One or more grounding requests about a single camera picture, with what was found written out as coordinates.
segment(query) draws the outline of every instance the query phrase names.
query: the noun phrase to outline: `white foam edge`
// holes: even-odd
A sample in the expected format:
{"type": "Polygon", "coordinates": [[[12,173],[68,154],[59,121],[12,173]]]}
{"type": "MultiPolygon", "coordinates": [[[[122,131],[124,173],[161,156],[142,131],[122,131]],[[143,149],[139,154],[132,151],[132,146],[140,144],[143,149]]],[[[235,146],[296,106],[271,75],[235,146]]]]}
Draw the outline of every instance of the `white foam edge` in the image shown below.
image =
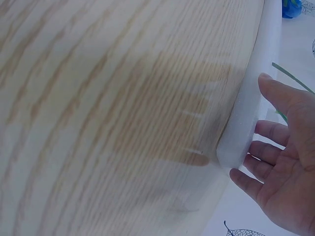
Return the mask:
{"type": "Polygon", "coordinates": [[[217,147],[224,171],[239,168],[252,142],[258,110],[262,105],[257,78],[265,72],[275,77],[272,62],[278,62],[282,27],[282,1],[265,0],[255,46],[237,95],[230,119],[217,147]]]}

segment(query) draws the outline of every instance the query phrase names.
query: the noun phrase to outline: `blue object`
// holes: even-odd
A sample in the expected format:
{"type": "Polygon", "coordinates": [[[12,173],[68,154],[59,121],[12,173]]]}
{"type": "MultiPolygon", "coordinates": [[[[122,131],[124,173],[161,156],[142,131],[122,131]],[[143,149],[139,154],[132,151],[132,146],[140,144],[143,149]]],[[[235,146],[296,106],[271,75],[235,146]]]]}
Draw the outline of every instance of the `blue object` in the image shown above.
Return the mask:
{"type": "Polygon", "coordinates": [[[292,19],[302,13],[301,0],[282,0],[282,17],[292,19]]]}

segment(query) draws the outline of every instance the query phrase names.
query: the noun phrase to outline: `fingernail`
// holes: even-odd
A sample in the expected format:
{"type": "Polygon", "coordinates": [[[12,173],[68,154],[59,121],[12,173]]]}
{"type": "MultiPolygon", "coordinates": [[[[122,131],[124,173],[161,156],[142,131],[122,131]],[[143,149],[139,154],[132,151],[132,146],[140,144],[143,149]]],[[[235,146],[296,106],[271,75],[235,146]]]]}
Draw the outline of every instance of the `fingernail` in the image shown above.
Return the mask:
{"type": "Polygon", "coordinates": [[[266,73],[261,73],[258,77],[260,80],[271,80],[272,78],[270,77],[270,75],[266,74],[266,73]]]}

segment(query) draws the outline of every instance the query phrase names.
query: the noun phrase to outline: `wooden surface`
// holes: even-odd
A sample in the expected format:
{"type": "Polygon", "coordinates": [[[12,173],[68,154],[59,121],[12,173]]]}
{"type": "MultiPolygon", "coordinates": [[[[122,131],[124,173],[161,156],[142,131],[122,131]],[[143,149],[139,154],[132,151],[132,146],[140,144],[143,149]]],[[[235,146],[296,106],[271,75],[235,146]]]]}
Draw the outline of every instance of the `wooden surface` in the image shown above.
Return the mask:
{"type": "Polygon", "coordinates": [[[0,235],[198,235],[263,0],[0,0],[0,235]]]}

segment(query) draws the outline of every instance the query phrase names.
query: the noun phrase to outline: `hand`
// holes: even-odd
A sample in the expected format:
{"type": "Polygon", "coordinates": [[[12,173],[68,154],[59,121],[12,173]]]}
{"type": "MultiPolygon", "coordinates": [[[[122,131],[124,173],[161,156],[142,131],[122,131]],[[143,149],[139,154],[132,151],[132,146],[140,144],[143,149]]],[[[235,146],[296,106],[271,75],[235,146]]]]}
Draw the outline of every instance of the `hand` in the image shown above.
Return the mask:
{"type": "Polygon", "coordinates": [[[244,166],[260,180],[239,170],[231,179],[280,227],[315,235],[315,96],[261,74],[262,95],[288,119],[288,127],[259,121],[255,132],[284,146],[253,141],[244,166]]]}

